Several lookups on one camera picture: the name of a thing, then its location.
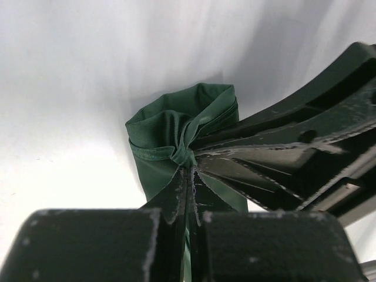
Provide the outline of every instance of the garment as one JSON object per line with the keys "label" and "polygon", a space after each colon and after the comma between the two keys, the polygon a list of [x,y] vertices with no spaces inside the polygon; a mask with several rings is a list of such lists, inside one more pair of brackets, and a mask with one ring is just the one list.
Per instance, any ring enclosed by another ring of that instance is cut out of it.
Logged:
{"label": "garment", "polygon": [[[178,166],[196,164],[189,148],[192,141],[238,121],[233,85],[199,83],[164,94],[139,110],[126,128],[147,200],[170,182]],[[246,199],[216,179],[203,177],[229,205],[240,212],[248,211]]]}

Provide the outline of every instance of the green cloth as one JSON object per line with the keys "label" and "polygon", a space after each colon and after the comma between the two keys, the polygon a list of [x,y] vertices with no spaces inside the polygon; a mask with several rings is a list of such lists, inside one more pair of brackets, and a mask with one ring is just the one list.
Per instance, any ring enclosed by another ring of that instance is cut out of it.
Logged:
{"label": "green cloth", "polygon": [[[126,128],[146,199],[149,201],[170,182],[178,166],[196,164],[189,148],[192,141],[238,121],[233,85],[199,83],[164,94],[139,110]],[[246,199],[218,180],[203,177],[229,205],[248,212]]]}

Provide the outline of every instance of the screw hole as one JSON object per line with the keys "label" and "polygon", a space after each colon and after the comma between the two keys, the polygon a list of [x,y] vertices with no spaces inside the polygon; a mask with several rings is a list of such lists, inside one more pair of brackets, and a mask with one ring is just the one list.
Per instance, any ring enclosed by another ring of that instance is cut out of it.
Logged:
{"label": "screw hole", "polygon": [[371,104],[376,105],[376,91],[371,96]]}
{"label": "screw hole", "polygon": [[298,141],[300,143],[309,144],[309,143],[312,143],[313,139],[315,139],[316,137],[317,137],[317,131],[316,130],[308,130],[308,131],[303,132],[299,136]]}

